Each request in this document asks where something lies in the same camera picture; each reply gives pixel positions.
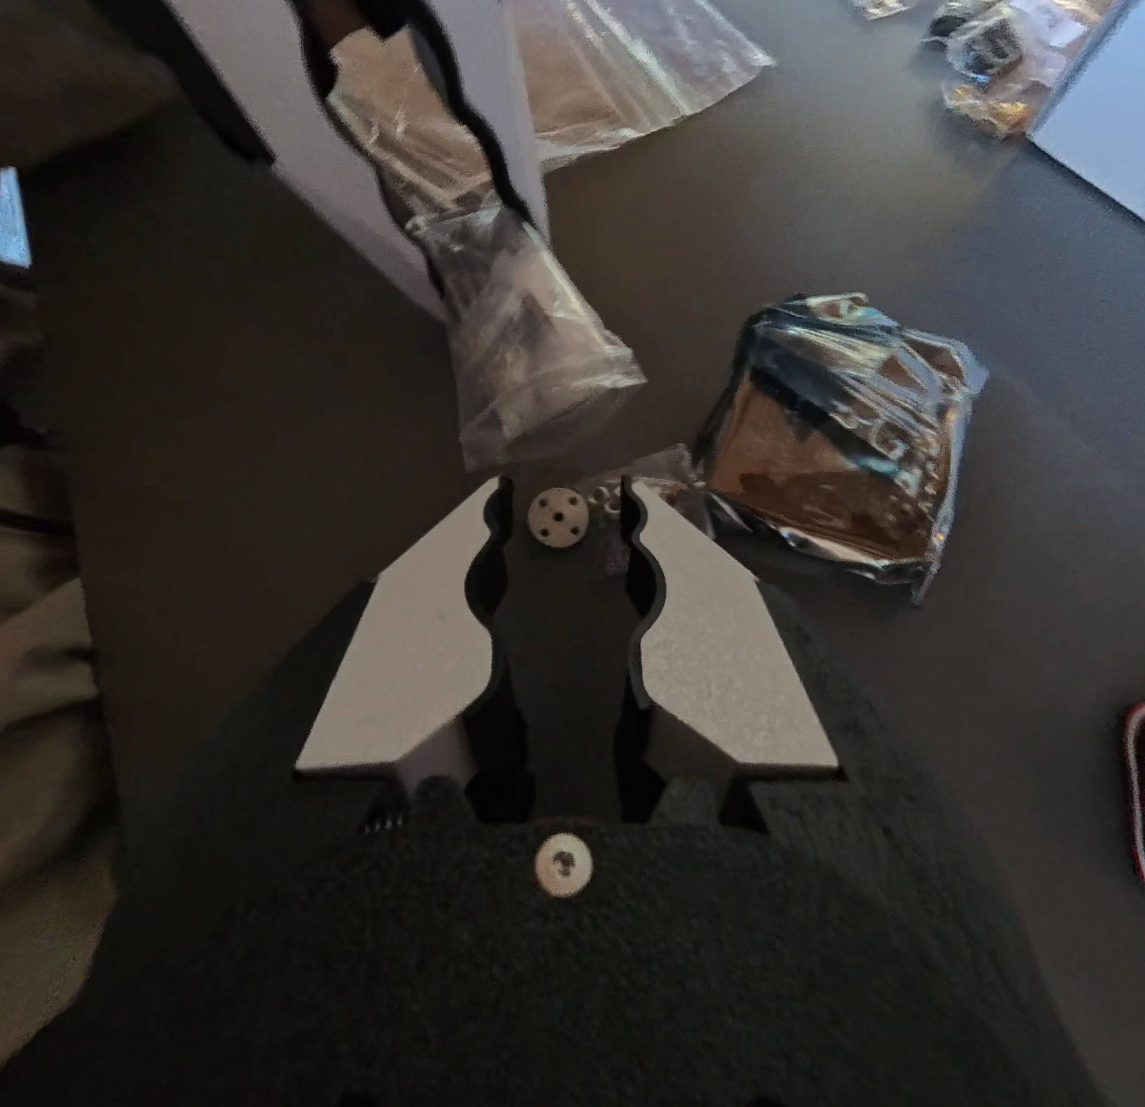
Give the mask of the silver foil bag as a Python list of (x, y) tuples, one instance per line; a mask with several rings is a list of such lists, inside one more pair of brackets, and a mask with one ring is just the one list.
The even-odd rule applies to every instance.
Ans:
[(694, 463), (726, 522), (919, 605), (988, 377), (964, 341), (905, 327), (861, 293), (799, 294), (739, 328)]

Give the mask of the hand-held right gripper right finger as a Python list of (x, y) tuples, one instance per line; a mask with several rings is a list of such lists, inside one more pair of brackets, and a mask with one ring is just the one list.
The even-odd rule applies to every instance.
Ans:
[(669, 784), (690, 780), (719, 821), (752, 826), (752, 784), (839, 779), (754, 575), (629, 476), (619, 528), (636, 617), (615, 729), (621, 818), (648, 822)]

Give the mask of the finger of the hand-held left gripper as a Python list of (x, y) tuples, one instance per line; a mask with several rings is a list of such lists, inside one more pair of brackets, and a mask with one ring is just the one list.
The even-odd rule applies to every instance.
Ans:
[(445, 316), (372, 161), (326, 108), (291, 0), (163, 0), (270, 156), (270, 170), (405, 298)]
[(505, 0), (395, 0), (433, 54), (446, 108), (474, 138), (498, 199), (548, 231), (521, 57)]

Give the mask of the clear plastic bag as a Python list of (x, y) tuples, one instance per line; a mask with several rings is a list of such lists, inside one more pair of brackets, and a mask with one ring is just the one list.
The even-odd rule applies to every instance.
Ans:
[(708, 109), (774, 59), (708, 0), (507, 0), (541, 170)]

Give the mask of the orange and white box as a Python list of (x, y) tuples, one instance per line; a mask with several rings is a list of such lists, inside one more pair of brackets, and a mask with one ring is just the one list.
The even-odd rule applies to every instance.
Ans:
[(1029, 141), (1143, 219), (1143, 0), (1114, 0), (1033, 124)]

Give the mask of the small crumpled clear bag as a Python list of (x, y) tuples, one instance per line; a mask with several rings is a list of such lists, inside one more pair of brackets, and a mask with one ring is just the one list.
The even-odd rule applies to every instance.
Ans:
[(620, 481), (624, 476), (648, 485), (700, 534), (714, 538), (703, 485), (687, 447), (666, 447), (629, 465), (590, 474), (575, 485), (590, 515), (590, 531), (585, 542), (606, 576), (621, 575), (628, 559), (620, 531)]

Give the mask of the zip bag of assorted screws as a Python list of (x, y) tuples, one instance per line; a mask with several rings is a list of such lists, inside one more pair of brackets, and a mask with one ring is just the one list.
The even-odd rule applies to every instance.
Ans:
[(940, 103), (996, 141), (1022, 136), (1094, 32), (1088, 0), (943, 0), (923, 42), (948, 72)]

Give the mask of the small labelled clear zip bag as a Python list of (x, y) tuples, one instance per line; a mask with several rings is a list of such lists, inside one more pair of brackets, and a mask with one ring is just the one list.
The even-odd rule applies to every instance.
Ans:
[(465, 469), (556, 457), (645, 376), (545, 237), (500, 202), (480, 150), (416, 63), (408, 30), (351, 32), (328, 103), (379, 169), (383, 196), (445, 307)]

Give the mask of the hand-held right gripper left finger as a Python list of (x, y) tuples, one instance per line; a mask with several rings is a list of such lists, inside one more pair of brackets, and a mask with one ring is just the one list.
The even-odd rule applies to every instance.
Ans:
[(536, 803), (528, 727), (494, 614), (508, 589), (512, 482), (495, 476), (375, 577), (308, 735), (301, 779), (454, 782), (487, 824)]

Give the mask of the grey desk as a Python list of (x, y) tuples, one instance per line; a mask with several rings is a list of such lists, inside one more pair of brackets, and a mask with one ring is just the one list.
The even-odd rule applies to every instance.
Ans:
[[(574, 457), (690, 440), (741, 322), (863, 291), (989, 370), (923, 604), (772, 547), (948, 789), (1116, 1104), (1142, 1104), (1142, 224), (939, 100), (928, 12), (710, 0), (777, 62), (554, 173), (556, 250), (649, 380)], [(22, 185), (125, 829), (354, 581), (474, 486), (438, 327), (176, 105)]]

